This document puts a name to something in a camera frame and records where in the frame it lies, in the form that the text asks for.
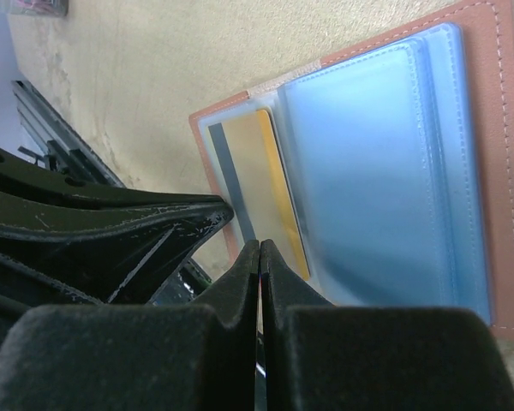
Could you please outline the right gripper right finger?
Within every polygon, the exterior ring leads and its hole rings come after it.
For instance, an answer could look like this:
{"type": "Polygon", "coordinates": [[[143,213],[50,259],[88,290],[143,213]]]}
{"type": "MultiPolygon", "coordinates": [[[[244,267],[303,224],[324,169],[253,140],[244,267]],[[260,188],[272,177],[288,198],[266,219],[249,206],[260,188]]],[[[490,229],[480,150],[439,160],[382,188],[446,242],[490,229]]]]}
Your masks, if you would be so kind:
{"type": "Polygon", "coordinates": [[[514,410],[487,326],[465,309],[336,307],[260,246],[271,410],[514,410]]]}

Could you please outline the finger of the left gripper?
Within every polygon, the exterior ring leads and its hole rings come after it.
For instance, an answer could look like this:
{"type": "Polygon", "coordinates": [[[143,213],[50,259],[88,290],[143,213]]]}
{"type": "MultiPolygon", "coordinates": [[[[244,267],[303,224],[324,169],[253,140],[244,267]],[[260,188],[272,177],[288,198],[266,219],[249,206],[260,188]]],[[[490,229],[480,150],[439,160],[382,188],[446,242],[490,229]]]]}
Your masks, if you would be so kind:
{"type": "Polygon", "coordinates": [[[24,200],[81,210],[138,206],[219,206],[217,195],[165,194],[85,182],[46,170],[0,148],[0,192],[24,200]]]}
{"type": "Polygon", "coordinates": [[[215,195],[0,189],[0,308],[152,303],[231,217],[215,195]]]}

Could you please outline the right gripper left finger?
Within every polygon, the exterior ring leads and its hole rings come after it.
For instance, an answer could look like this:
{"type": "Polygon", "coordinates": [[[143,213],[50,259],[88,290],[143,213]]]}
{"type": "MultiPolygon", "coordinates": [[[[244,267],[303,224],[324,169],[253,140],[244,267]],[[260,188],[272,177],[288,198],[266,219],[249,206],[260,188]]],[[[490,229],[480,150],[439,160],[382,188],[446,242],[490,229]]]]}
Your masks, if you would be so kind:
{"type": "Polygon", "coordinates": [[[0,350],[0,410],[250,410],[260,244],[185,305],[36,307],[0,350]]]}

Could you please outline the gold card from holder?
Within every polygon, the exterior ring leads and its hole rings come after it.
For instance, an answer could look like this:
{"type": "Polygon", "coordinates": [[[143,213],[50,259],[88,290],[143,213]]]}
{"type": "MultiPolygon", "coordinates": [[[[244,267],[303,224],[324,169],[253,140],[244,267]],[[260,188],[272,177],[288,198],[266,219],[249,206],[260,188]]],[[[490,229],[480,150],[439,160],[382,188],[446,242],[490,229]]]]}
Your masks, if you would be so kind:
{"type": "Polygon", "coordinates": [[[238,253],[250,240],[271,239],[288,266],[308,280],[272,114],[258,109],[210,120],[201,133],[218,190],[235,213],[228,244],[238,253]]]}

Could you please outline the pink leather card holder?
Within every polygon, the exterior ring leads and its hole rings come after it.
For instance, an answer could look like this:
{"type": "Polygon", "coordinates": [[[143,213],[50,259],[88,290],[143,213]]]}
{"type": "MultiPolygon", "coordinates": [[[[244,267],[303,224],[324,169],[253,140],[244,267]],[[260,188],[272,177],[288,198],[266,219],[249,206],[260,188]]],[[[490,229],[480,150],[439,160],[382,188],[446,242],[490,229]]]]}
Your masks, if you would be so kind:
{"type": "Polygon", "coordinates": [[[514,340],[514,3],[462,1],[194,113],[272,114],[308,281],[514,340]]]}

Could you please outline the clear jar of paper clips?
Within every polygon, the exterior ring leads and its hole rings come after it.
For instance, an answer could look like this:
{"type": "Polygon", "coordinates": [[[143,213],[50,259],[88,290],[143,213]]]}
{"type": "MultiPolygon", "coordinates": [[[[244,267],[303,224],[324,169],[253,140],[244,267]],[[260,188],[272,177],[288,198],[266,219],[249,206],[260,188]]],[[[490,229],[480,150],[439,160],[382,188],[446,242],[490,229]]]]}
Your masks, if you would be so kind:
{"type": "Polygon", "coordinates": [[[64,17],[69,10],[69,0],[0,0],[0,13],[64,17]]]}

